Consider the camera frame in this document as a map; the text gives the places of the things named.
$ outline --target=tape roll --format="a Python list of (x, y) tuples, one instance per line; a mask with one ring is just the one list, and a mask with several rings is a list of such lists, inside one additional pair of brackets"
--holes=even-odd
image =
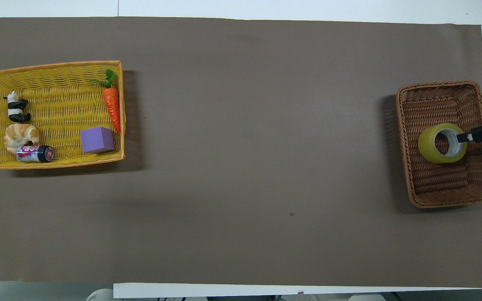
[[(419, 152), (423, 158), (432, 163), (457, 162), (464, 156), (468, 147), (467, 143), (459, 143), (457, 140), (457, 135), (462, 133), (464, 133), (463, 130), (453, 123), (442, 123), (425, 128), (419, 136)], [(438, 134), (447, 138), (449, 149), (446, 154), (440, 153), (434, 145), (434, 139)]]

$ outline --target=gray table covering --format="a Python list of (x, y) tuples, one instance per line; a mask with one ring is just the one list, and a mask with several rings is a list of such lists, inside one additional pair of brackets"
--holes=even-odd
[(482, 287), (482, 204), (414, 208), (395, 93), (479, 26), (0, 19), (0, 70), (119, 59), (126, 160), (0, 171), (0, 280)]

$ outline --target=white table surface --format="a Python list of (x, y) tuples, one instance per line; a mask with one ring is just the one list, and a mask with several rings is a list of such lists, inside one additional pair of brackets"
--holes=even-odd
[[(475, 0), (0, 0), (0, 17), (203, 17), (482, 25)], [(115, 283), (115, 298), (367, 293), (461, 288)]]

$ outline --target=toy panda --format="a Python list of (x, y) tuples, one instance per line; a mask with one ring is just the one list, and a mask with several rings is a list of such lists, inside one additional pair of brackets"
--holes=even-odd
[(31, 120), (31, 113), (23, 114), (23, 109), (29, 103), (26, 99), (18, 100), (16, 91), (12, 91), (7, 97), (8, 118), (13, 122), (28, 122)]

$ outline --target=orange carrot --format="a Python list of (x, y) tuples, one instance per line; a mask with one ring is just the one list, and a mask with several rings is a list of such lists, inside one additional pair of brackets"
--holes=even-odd
[(113, 125), (113, 128), (115, 128), (118, 133), (121, 133), (118, 91), (116, 88), (111, 87), (116, 74), (113, 70), (107, 69), (107, 71), (105, 71), (105, 76), (107, 77), (106, 82), (97, 79), (92, 79), (90, 81), (105, 86), (105, 89), (102, 90), (103, 101), (105, 101), (107, 111), (109, 111), (109, 116), (111, 116), (111, 124)]
[(102, 90), (103, 101), (111, 116), (111, 123), (115, 130), (120, 133), (120, 109), (118, 104), (118, 91), (115, 88), (108, 88)]

